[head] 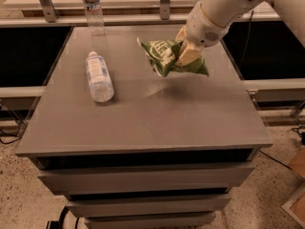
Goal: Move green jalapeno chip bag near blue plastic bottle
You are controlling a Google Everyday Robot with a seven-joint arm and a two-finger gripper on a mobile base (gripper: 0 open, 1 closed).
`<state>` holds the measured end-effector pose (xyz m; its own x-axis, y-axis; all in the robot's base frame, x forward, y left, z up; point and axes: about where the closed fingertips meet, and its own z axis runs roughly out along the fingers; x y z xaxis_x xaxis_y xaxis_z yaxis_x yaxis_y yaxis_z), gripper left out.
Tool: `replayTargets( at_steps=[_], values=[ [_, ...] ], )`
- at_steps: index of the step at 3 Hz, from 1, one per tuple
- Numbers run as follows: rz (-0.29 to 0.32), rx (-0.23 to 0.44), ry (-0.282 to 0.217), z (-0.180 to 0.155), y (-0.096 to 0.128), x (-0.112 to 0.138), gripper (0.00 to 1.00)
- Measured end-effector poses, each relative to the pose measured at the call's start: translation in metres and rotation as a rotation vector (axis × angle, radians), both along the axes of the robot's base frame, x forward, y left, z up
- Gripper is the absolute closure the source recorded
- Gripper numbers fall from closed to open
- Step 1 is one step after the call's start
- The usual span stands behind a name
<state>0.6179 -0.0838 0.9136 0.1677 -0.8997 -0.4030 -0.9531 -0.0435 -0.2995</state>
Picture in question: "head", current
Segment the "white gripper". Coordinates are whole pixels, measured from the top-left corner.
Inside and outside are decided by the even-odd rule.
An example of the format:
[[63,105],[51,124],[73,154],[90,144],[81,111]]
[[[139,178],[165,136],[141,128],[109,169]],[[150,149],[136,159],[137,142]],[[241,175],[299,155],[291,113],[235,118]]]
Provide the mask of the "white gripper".
[[188,15],[186,27],[182,26],[175,40],[183,42],[175,64],[185,67],[195,61],[202,61],[202,47],[217,44],[229,31],[215,25],[202,10],[202,3],[197,2]]

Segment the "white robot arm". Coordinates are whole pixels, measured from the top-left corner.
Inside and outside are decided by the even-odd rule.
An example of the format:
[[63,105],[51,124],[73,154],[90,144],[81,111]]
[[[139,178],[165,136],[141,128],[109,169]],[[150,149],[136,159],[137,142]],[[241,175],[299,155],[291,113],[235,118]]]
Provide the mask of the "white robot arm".
[[200,0],[176,37],[182,43],[177,65],[184,67],[199,59],[203,49],[217,44],[237,18],[263,2],[305,46],[305,0]]

